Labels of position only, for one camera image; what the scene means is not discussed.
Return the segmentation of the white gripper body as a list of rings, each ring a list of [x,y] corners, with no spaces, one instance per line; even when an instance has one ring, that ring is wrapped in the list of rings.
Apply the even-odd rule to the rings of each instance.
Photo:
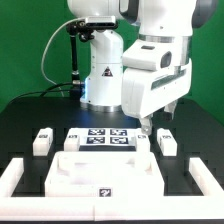
[[[188,93],[192,61],[187,65],[146,71],[127,68],[122,79],[121,106],[125,115],[145,118]]]

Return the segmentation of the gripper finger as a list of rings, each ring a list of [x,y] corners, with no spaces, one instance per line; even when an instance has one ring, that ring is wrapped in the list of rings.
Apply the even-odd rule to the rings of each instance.
[[[153,115],[150,114],[144,118],[140,118],[140,124],[141,124],[141,130],[143,133],[145,133],[146,135],[150,136],[152,134],[152,117]]]
[[[175,109],[176,109],[176,106],[177,106],[177,103],[178,101],[175,100],[169,104],[167,104],[165,107],[164,107],[164,111],[166,113],[169,113],[171,115],[171,118],[174,118],[174,113],[175,113]]]

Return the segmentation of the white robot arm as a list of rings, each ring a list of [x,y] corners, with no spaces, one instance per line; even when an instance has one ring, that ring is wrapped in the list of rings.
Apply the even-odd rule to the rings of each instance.
[[[91,41],[82,105],[120,107],[151,132],[159,109],[172,114],[191,86],[190,41],[218,0],[67,0]]]

